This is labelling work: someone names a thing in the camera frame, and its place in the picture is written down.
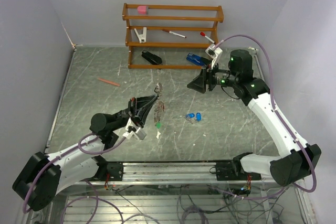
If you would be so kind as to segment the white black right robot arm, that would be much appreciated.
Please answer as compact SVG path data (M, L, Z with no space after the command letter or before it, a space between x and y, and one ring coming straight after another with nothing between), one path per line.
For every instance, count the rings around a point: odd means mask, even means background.
M247 50L230 53L228 69L219 68L223 53L213 45L205 52L212 58L207 66L187 87L200 93L212 91L216 86L231 87L243 104L259 118L278 150L278 156L243 153L232 160L231 172L236 179L249 173L271 176L280 186L288 186L311 175L321 156L317 144L310 145L285 118L272 100L270 88L263 79L254 77L253 58Z

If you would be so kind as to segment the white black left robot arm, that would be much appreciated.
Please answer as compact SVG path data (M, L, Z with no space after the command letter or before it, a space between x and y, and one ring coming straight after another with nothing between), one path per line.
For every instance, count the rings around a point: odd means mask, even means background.
M127 108L115 114L97 113L91 118L90 133L77 144L51 154L32 155L12 185L24 201L23 213L45 208L59 192L76 182L104 179L109 164L102 155L126 140L145 139L143 128L158 99L158 94L131 98Z

